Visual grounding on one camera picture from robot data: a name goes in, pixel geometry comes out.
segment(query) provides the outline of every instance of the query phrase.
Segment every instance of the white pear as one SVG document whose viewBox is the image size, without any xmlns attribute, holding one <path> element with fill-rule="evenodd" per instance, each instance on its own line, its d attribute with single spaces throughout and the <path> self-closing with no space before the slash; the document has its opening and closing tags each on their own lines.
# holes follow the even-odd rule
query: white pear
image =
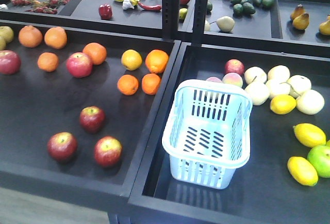
<svg viewBox="0 0 330 224">
<path fill-rule="evenodd" d="M 269 98 L 272 99 L 276 95 L 280 94 L 289 94 L 290 93 L 290 85 L 286 82 L 279 81 L 277 79 L 270 79 L 266 82 L 266 86 L 269 89 Z"/>
<path fill-rule="evenodd" d="M 267 73 L 268 80 L 277 79 L 281 82 L 287 81 L 290 78 L 290 70 L 284 65 L 272 67 Z"/>
<path fill-rule="evenodd" d="M 289 94 L 293 98 L 297 98 L 298 96 L 302 95 L 305 91 L 311 89 L 311 82 L 305 76 L 301 76 L 301 75 L 291 76 L 287 80 L 287 83 L 290 84 L 291 86 Z"/>
<path fill-rule="evenodd" d="M 253 81 L 265 83 L 267 81 L 267 74 L 262 68 L 254 66 L 245 71 L 244 79 L 247 84 Z"/>
<path fill-rule="evenodd" d="M 319 111 L 322 110 L 325 103 L 323 96 L 313 89 L 305 91 L 296 100 L 297 109 L 302 113 L 308 115 L 317 114 Z"/>
<path fill-rule="evenodd" d="M 265 103 L 265 101 L 269 98 L 269 89 L 268 87 L 259 81 L 253 81 L 244 89 L 249 97 L 252 100 L 253 105 L 259 106 Z"/>
</svg>

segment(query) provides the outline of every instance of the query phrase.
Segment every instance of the black tray surface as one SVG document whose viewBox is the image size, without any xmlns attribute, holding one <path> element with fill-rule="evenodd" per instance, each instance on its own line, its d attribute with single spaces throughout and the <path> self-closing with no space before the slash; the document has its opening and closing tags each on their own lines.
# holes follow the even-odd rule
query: black tray surface
<svg viewBox="0 0 330 224">
<path fill-rule="evenodd" d="M 308 77 L 312 89 L 319 91 L 325 100 L 330 97 L 328 59 L 185 45 L 181 45 L 172 72 L 178 74 L 177 78 L 171 78 L 161 108 L 171 106 L 174 90 L 184 80 L 222 78 L 224 64 L 231 58 L 241 60 L 246 68 L 259 66 L 266 72 L 273 66 L 286 65 L 291 75 Z M 330 136 L 330 105 L 326 102 L 316 115 L 306 115 L 297 109 L 287 115 L 277 115 L 269 109 L 269 103 L 267 100 L 252 108 L 251 157 L 245 166 L 235 171 L 229 186 L 223 190 L 177 181 L 171 176 L 169 156 L 161 145 L 167 108 L 156 118 L 157 126 L 154 126 L 149 142 L 153 145 L 147 146 L 130 202 L 210 223 L 326 223 L 330 219 L 325 208 L 330 197 L 330 180 L 320 178 L 315 187 L 302 186 L 289 174 L 286 163 L 291 156 L 306 157 L 309 152 L 309 148 L 295 138 L 294 125 L 312 123 Z M 152 167 L 147 169 L 150 159 Z"/>
<path fill-rule="evenodd" d="M 0 24 L 11 26 L 16 35 L 25 25 L 5 21 Z M 49 28 L 36 26 L 43 34 Z M 126 71 L 121 65 L 121 54 L 132 48 L 145 59 L 148 52 L 158 48 L 170 55 L 174 42 L 69 28 L 66 31 L 69 42 L 62 50 L 51 49 L 44 43 L 26 48 L 17 37 L 7 46 L 20 55 L 22 66 L 15 75 L 0 76 L 0 103 L 6 107 L 0 118 L 1 172 L 127 196 L 173 56 L 156 96 L 144 94 L 141 87 L 135 95 L 124 96 L 117 90 L 117 80 L 123 74 L 132 74 L 141 82 L 148 70 L 143 64 L 138 70 Z M 66 69 L 66 59 L 90 42 L 106 46 L 108 57 L 103 64 L 94 66 L 89 77 L 74 78 Z M 60 59 L 55 72 L 46 73 L 37 67 L 37 58 L 45 51 L 56 53 Z M 105 127 L 97 134 L 86 133 L 78 121 L 80 111 L 91 105 L 103 108 L 107 116 Z M 73 133 L 79 143 L 77 157 L 64 165 L 53 161 L 46 149 L 48 139 L 61 131 Z M 95 143 L 106 135 L 116 137 L 123 145 L 121 162 L 110 169 L 100 168 L 93 157 Z"/>
</svg>

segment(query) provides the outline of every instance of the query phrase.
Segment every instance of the lemon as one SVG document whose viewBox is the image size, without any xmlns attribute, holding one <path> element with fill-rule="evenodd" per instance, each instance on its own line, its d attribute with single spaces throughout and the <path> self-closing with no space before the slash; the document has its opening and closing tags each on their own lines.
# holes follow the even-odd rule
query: lemon
<svg viewBox="0 0 330 224">
<path fill-rule="evenodd" d="M 313 165 L 304 157 L 292 156 L 287 163 L 290 174 L 302 185 L 314 186 L 319 180 L 318 173 Z"/>
<path fill-rule="evenodd" d="M 127 70 L 134 71 L 142 65 L 142 57 L 136 50 L 129 49 L 123 53 L 121 62 Z"/>
<path fill-rule="evenodd" d="M 309 148 L 326 143 L 325 133 L 316 125 L 301 123 L 293 126 L 293 131 L 298 141 Z"/>
<path fill-rule="evenodd" d="M 296 106 L 296 100 L 291 95 L 279 94 L 270 101 L 270 110 L 276 114 L 287 114 Z"/>
</svg>

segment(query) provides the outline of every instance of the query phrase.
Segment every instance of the green apple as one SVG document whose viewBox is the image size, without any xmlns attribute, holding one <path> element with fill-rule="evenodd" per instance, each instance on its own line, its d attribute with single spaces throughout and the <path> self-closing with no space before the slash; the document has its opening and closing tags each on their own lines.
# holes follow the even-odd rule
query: green apple
<svg viewBox="0 0 330 224">
<path fill-rule="evenodd" d="M 9 26 L 1 26 L 0 37 L 4 38 L 8 44 L 14 39 L 14 31 Z"/>
<path fill-rule="evenodd" d="M 318 145 L 313 147 L 308 155 L 308 161 L 313 165 L 318 175 L 322 178 L 330 178 L 330 147 Z"/>
</svg>

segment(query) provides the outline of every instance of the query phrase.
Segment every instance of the yellow lemon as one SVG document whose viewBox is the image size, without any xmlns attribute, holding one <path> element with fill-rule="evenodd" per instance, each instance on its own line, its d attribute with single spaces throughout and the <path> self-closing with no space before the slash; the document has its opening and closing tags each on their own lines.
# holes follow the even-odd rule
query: yellow lemon
<svg viewBox="0 0 330 224">
<path fill-rule="evenodd" d="M 279 94 L 270 101 L 270 110 L 276 114 L 287 114 L 296 106 L 296 100 L 291 95 Z"/>
<path fill-rule="evenodd" d="M 318 173 L 313 165 L 304 157 L 292 156 L 287 163 L 290 174 L 302 185 L 314 186 L 319 180 Z"/>
<path fill-rule="evenodd" d="M 293 131 L 298 141 L 306 147 L 313 148 L 326 143 L 325 133 L 316 125 L 301 123 L 293 126 Z"/>
</svg>

